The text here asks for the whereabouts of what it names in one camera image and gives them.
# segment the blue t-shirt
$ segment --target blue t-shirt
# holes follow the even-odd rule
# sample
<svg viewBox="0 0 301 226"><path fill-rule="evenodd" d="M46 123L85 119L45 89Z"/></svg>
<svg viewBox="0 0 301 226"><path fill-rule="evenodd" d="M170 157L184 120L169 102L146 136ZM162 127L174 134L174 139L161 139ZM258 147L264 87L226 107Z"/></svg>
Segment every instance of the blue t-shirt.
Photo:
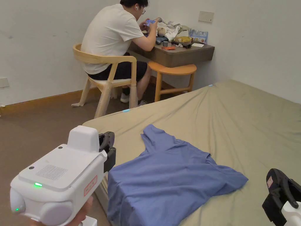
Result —
<svg viewBox="0 0 301 226"><path fill-rule="evenodd" d="M141 137L145 151L108 176L108 219L120 226L178 226L212 196L233 192L248 181L153 125Z"/></svg>

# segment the crumpled cloth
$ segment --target crumpled cloth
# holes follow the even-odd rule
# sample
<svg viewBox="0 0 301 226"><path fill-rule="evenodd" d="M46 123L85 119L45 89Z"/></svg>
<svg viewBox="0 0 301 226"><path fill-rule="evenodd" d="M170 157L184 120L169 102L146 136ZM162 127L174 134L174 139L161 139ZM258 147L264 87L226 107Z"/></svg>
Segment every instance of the crumpled cloth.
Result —
<svg viewBox="0 0 301 226"><path fill-rule="evenodd" d="M158 27L165 27L166 28L166 34L165 37L168 38L168 41L171 42L175 39L175 37L182 31L189 30L189 27L182 26L179 22L176 21L169 21L166 23L161 17L157 18L159 20Z"/></svg>

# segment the black shorts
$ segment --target black shorts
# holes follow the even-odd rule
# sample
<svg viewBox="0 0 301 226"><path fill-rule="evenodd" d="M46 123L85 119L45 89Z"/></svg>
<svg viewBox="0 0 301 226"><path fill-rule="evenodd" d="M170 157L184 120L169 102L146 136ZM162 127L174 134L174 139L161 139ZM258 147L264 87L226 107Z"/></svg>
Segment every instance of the black shorts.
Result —
<svg viewBox="0 0 301 226"><path fill-rule="evenodd" d="M108 80L112 65L110 65L106 70L98 74L88 74L90 78L95 80ZM147 63L142 61L137 61L137 76L136 80L139 82L145 75L147 70ZM129 79L132 77L132 63L131 62L121 62L117 66L114 79Z"/></svg>

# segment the light switch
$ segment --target light switch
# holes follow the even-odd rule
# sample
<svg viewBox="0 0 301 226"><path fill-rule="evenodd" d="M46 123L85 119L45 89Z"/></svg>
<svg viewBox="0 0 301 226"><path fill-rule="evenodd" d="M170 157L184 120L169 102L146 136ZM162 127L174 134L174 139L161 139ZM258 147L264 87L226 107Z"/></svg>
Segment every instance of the light switch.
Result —
<svg viewBox="0 0 301 226"><path fill-rule="evenodd" d="M214 13L201 11L199 16L199 21L212 23L213 17L214 17Z"/></svg>
<svg viewBox="0 0 301 226"><path fill-rule="evenodd" d="M0 78L0 88L9 87L7 78Z"/></svg>

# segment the khaki bed sheet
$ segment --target khaki bed sheet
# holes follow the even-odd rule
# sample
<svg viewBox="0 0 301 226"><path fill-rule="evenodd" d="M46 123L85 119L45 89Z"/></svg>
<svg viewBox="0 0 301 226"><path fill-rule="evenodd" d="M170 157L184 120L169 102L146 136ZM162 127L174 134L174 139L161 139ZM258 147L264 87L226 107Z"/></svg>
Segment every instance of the khaki bed sheet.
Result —
<svg viewBox="0 0 301 226"><path fill-rule="evenodd" d="M271 225L261 205L265 178L278 168L301 184L301 105L229 80L213 87L86 122L115 132L116 165L137 157L149 125L209 152L219 165L249 181L233 194L213 197L181 225Z"/></svg>

